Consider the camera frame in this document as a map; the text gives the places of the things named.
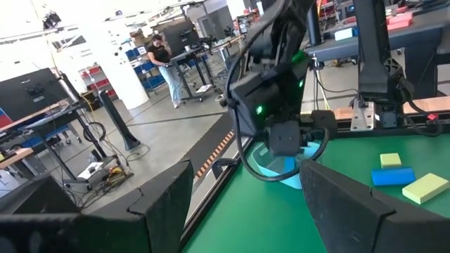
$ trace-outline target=woman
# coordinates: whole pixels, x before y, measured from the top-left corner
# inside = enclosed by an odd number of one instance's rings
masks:
[[[152,45],[148,47],[148,58],[160,69],[162,77],[169,85],[170,96],[174,108],[177,109],[181,103],[181,80],[175,67],[170,66],[170,54],[162,45],[162,37],[158,34],[152,38]]]

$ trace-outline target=orange and black striped tape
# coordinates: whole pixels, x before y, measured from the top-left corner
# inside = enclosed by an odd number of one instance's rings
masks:
[[[222,151],[224,151],[224,148],[226,147],[226,145],[231,141],[231,139],[233,138],[234,133],[233,131],[230,131],[225,138],[220,142],[220,144],[217,146],[216,150],[214,150],[210,157],[208,159],[206,159],[205,163],[203,164],[203,166],[201,168],[199,168],[199,170],[197,171],[197,174],[195,175],[195,179],[200,178],[203,174],[206,173],[206,171],[211,167],[211,164],[213,161],[216,160],[216,158],[219,156],[220,153],[222,153]]]

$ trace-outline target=gray floor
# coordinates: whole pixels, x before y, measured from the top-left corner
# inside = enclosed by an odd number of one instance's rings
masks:
[[[216,74],[224,68],[224,64],[218,56],[214,57],[211,62],[213,72]],[[439,67],[439,80],[445,81],[450,79],[450,71],[448,65]],[[195,70],[190,72],[190,82],[200,83]],[[323,85],[327,89],[343,90],[357,87],[356,66],[346,64],[343,67],[326,67],[321,71]],[[303,111],[310,111],[314,108],[313,96],[313,80],[312,74],[307,77],[305,84]],[[450,84],[439,86],[439,90],[444,93],[450,93]],[[210,96],[205,98],[203,103],[192,100],[182,105],[179,109],[174,109],[170,100],[167,86],[158,89],[158,95],[150,94],[150,100],[139,108],[128,111],[119,101],[115,101],[115,106],[119,110],[123,120],[129,126],[130,131],[142,143],[150,147],[150,152],[137,161],[130,162],[130,168],[135,173],[115,192],[102,197],[93,203],[84,212],[89,213],[99,207],[128,193],[131,189],[140,186],[142,183],[153,178],[155,175],[164,171],[166,168],[179,161],[188,150],[205,134],[205,132],[219,119],[218,113],[225,112],[218,102],[216,102],[215,94],[211,92]],[[348,106],[352,99],[353,91],[345,93],[327,93],[328,103],[332,108]],[[324,108],[322,95],[319,92],[319,107]],[[107,129],[109,140],[117,149],[125,156],[129,155],[124,150],[124,144],[114,124],[103,108],[95,111],[91,115],[93,121],[101,122]],[[77,122],[74,123],[75,128],[81,133],[81,127]],[[59,150],[60,156],[65,160],[67,166],[74,174],[78,174],[86,169],[89,164],[89,151],[93,149],[90,143],[84,141],[77,143],[73,141],[71,145],[65,145]],[[140,153],[145,152],[145,147],[139,150]],[[236,144],[232,144],[226,152],[227,157],[233,157],[236,153]],[[61,178],[61,172],[56,161],[46,153],[40,155],[40,159],[46,165],[47,169],[57,178]],[[4,171],[0,171],[2,175],[0,181],[0,196],[15,188],[18,182],[12,179]],[[195,210],[198,203],[204,198],[215,180],[211,174],[208,174],[202,183],[198,183],[197,190],[193,194],[190,214]]]

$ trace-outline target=yellow sponge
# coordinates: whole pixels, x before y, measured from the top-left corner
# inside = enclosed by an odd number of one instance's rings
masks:
[[[382,168],[401,167],[400,156],[397,153],[381,154],[380,159]]]
[[[422,204],[444,190],[450,188],[450,183],[441,177],[428,173],[414,183],[403,188],[405,197],[418,204]]]

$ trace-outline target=black shirt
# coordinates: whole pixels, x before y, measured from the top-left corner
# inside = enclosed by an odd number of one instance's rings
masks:
[[[160,61],[161,63],[169,63],[170,57],[169,52],[164,49],[164,46],[156,47],[151,45],[148,47],[148,52],[152,52],[155,55],[155,60]]]

